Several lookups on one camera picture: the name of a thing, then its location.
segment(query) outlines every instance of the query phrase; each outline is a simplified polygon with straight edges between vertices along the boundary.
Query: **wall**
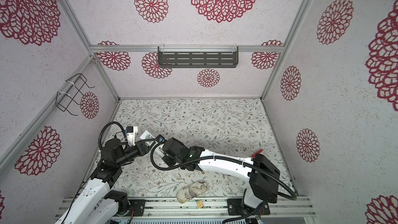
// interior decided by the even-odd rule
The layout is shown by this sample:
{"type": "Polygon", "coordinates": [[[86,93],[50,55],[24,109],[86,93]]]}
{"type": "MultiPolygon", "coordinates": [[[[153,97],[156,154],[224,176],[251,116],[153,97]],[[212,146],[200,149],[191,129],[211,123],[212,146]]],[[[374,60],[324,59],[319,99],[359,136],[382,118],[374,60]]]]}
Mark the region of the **wall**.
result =
{"type": "MultiPolygon", "coordinates": [[[[92,44],[282,45],[301,0],[69,2],[92,44]]],[[[155,53],[99,54],[120,96],[141,98],[259,97],[276,57],[239,53],[237,68],[200,73],[161,69],[155,53]]]]}
{"type": "MultiPolygon", "coordinates": [[[[0,182],[0,223],[54,223],[63,198],[79,188],[99,132],[115,106],[94,64],[83,75],[87,85],[95,87],[84,85],[81,91],[86,96],[77,94],[76,101],[85,103],[83,109],[74,103],[68,107],[78,116],[53,111],[36,140],[0,182]]],[[[77,87],[81,84],[81,80],[76,83],[77,87]]],[[[65,97],[62,104],[68,102],[65,97]]]]}
{"type": "Polygon", "coordinates": [[[10,6],[1,8],[0,19],[0,156],[86,59],[55,0],[5,1],[10,6]]]}
{"type": "Polygon", "coordinates": [[[321,223],[395,223],[398,1],[334,1],[314,1],[266,109],[321,223]]]}

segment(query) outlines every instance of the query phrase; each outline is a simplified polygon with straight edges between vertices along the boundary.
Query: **black mounting plate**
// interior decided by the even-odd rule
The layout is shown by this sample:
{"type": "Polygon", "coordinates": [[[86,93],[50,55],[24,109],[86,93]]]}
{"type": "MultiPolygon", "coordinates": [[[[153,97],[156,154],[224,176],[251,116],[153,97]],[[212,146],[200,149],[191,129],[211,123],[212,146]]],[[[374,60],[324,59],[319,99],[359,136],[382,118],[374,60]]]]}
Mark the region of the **black mounting plate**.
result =
{"type": "MultiPolygon", "coordinates": [[[[226,200],[228,215],[246,215],[250,213],[253,209],[243,209],[241,207],[242,198],[231,198],[226,200]]],[[[262,206],[263,208],[257,210],[253,215],[260,215],[260,211],[262,215],[269,215],[271,212],[269,211],[268,203],[265,202],[262,206]]]]}
{"type": "MultiPolygon", "coordinates": [[[[145,209],[145,200],[128,200],[130,205],[129,207],[134,208],[134,214],[133,216],[142,216],[144,214],[144,209],[145,209]]],[[[131,209],[129,209],[123,216],[131,216],[131,209]]]]}

